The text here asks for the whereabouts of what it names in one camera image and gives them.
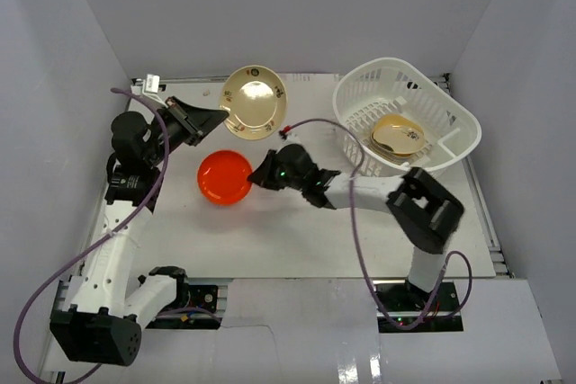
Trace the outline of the orange round plate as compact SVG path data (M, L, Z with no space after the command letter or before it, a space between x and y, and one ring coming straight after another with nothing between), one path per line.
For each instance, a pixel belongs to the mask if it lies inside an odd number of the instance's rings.
M212 204L230 206L242 201L251 189L247 179L252 166L240 153L218 150L199 165L196 180L202 195Z

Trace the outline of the cream round flower plate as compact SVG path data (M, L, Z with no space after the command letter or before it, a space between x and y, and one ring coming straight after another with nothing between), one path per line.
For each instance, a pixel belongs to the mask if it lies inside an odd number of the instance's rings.
M224 83L220 108L229 114L225 126L234 136L260 140L271 136L284 122L287 90L272 69L244 66Z

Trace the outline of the cream round plate black mound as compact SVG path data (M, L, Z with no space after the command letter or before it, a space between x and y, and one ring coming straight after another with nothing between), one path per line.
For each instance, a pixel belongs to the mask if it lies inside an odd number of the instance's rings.
M426 145L424 130L415 122L399 115L386 114L373 126L370 146L382 156L407 159Z

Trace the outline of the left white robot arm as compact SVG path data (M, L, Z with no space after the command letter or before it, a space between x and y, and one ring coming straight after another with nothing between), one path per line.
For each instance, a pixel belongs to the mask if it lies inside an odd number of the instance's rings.
M155 109L154 120L139 112L118 115L111 125L102 233L109 237L88 260L84 279L65 310L52 313L49 329L72 362L131 365L141 334L164 310L190 301L187 274L177 266L156 267L127 291L140 236L151 220L165 156L183 144L196 146L229 116L175 97Z

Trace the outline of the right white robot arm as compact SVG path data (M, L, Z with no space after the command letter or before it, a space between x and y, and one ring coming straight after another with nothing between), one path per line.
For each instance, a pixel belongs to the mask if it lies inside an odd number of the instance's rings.
M437 303L437 279L464 206L426 170L412 167L400 176L351 178L338 170L320 168L302 145L289 144L268 151L247 178L271 191L293 189L319 209L355 207L391 214L413 244L408 303L419 311Z

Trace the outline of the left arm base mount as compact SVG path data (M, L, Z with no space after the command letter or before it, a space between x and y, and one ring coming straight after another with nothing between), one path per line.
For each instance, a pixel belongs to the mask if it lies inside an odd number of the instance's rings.
M202 308L221 316L219 308L220 287L218 285L190 285L187 308ZM217 330L220 324L208 315L188 311L181 314L162 316L148 324L147 329L156 330Z

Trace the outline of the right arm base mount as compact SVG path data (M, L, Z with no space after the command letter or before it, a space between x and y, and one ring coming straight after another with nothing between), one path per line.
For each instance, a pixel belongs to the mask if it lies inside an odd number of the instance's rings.
M382 313L377 313L380 334L400 334L400 326L410 325L422 312L426 301L409 292L404 282L386 282L375 286L379 300L387 308L397 326L391 324ZM440 285L436 300L422 324L411 333L460 333L464 330L461 314L446 316L460 305L455 284L445 281Z

